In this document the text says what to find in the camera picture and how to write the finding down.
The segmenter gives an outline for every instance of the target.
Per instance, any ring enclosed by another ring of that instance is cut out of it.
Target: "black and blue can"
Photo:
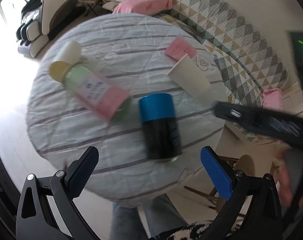
[[[151,94],[139,100],[142,130],[148,158],[174,161],[182,154],[173,98]]]

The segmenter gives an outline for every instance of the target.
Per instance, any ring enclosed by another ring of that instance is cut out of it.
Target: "sofa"
[[[265,37],[223,0],[173,0],[171,10],[154,17],[183,29],[214,56],[230,103],[262,107],[263,91],[287,82],[287,70]],[[275,141],[227,126],[258,145]]]

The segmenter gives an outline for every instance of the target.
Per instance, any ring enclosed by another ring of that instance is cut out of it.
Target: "jeans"
[[[188,226],[166,194],[142,204],[152,237],[175,228]],[[113,205],[110,240],[147,240],[137,208]]]

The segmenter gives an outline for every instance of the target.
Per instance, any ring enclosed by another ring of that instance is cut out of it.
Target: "white wall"
[[[256,26],[281,57],[292,83],[298,78],[287,30],[303,30],[303,10],[296,0],[225,0]]]

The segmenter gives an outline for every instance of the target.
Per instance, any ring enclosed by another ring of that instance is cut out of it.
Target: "round table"
[[[166,76],[176,61],[164,50],[179,34],[214,66],[207,70],[211,87],[202,104]],[[132,95],[130,110],[120,122],[108,126],[49,76],[53,58],[71,40],[81,44],[82,62]],[[99,162],[86,189],[124,206],[138,206],[194,176],[203,169],[200,150],[207,145],[216,148],[224,121],[213,116],[212,105],[227,96],[213,57],[189,34],[157,18],[108,14],[88,20],[59,38],[40,63],[28,104],[30,140],[57,169],[95,146]],[[155,92],[173,96],[183,149],[174,162],[147,159],[138,100]]]

